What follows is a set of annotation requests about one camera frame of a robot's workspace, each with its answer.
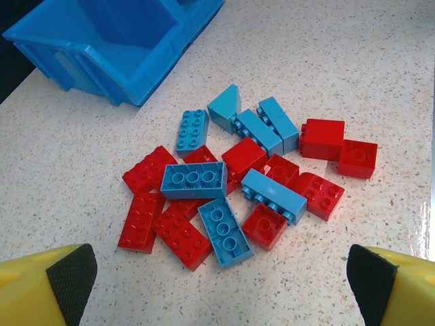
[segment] table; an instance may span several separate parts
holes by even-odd
[[[83,325],[362,325],[349,247],[429,255],[432,13],[429,0],[228,0],[140,109],[63,92],[34,71],[0,105],[0,261],[92,244],[99,271]],[[175,153],[182,112],[231,83],[243,109],[275,96],[299,128],[345,120],[346,138],[379,144],[372,179],[286,155],[345,195],[328,223],[306,214],[270,253],[253,245],[229,270],[212,255],[191,272],[160,239],[151,255],[117,249],[133,197],[122,174],[157,145]],[[210,124],[217,157],[237,141]],[[229,201],[240,222],[254,207],[240,191]]]

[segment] blue lego brick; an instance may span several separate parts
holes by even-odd
[[[211,120],[220,128],[234,134],[236,127],[234,119],[241,112],[239,88],[231,84],[218,97],[207,105]]]
[[[177,153],[180,158],[185,158],[205,145],[209,129],[209,116],[205,110],[184,111],[179,126]]]
[[[288,224],[296,225],[307,210],[307,199],[280,183],[251,169],[242,180],[242,192],[283,215]]]
[[[269,157],[273,154],[283,155],[283,140],[264,124],[252,110],[244,110],[238,114],[234,124],[237,134],[241,138],[251,137],[267,152]]]
[[[226,198],[215,199],[198,212],[222,267],[233,267],[254,255]]]
[[[160,191],[167,199],[225,197],[227,177],[223,162],[169,164]]]
[[[296,151],[299,148],[299,131],[275,97],[266,98],[258,106],[260,119],[282,138],[284,154]]]
[[[44,0],[3,35],[62,89],[142,106],[223,4]]]

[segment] red lego brick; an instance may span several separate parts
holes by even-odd
[[[251,168],[260,171],[267,161],[267,153],[249,137],[239,141],[222,154],[228,175],[240,182]]]
[[[213,251],[210,241],[172,206],[154,220],[152,229],[190,270]]]
[[[177,164],[177,161],[163,146],[158,146],[131,170],[125,172],[122,178],[132,193],[148,192],[153,188],[154,177],[163,178],[167,164]]]
[[[203,145],[203,146],[199,147],[198,149],[196,149],[195,151],[193,151],[192,153],[190,153],[189,155],[187,155],[183,159],[183,161],[186,164],[189,164],[189,163],[209,163],[209,162],[217,162],[218,159],[215,158],[213,153],[211,153],[210,149],[206,145]]]
[[[304,158],[338,162],[345,137],[345,122],[307,119],[299,137],[299,152]]]
[[[151,224],[162,213],[163,206],[164,197],[160,194],[136,194],[131,202],[118,247],[151,253],[156,239]]]
[[[350,177],[369,179],[376,166],[378,144],[345,139],[338,163],[338,173]]]
[[[266,250],[272,250],[287,227],[287,219],[260,203],[242,226],[243,232]]]
[[[211,199],[173,199],[169,202],[190,221],[198,213],[198,207],[205,205],[210,200]]]
[[[290,187],[307,199],[307,211],[328,221],[345,190],[313,173],[302,173]]]
[[[290,187],[299,177],[299,166],[282,156],[273,154],[260,172],[276,182]]]

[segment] black rubber pad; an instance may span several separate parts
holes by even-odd
[[[379,326],[388,305],[398,266],[354,244],[347,260],[347,279],[366,326]]]
[[[90,244],[83,244],[46,270],[67,326],[78,326],[97,277]]]

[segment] blue 2x3 brick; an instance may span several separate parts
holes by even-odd
[[[283,155],[283,141],[256,114],[248,109],[240,113],[234,121],[237,134],[241,138],[251,137],[270,157]]]
[[[254,255],[226,198],[215,199],[198,211],[222,267],[233,267]]]
[[[283,140],[284,154],[299,148],[299,131],[275,97],[269,97],[258,103],[257,113],[260,119]]]
[[[279,214],[288,224],[296,225],[307,210],[307,199],[272,180],[262,173],[251,169],[242,180],[242,192],[248,200],[255,199]]]
[[[223,162],[169,164],[160,191],[167,199],[225,197],[227,178]]]

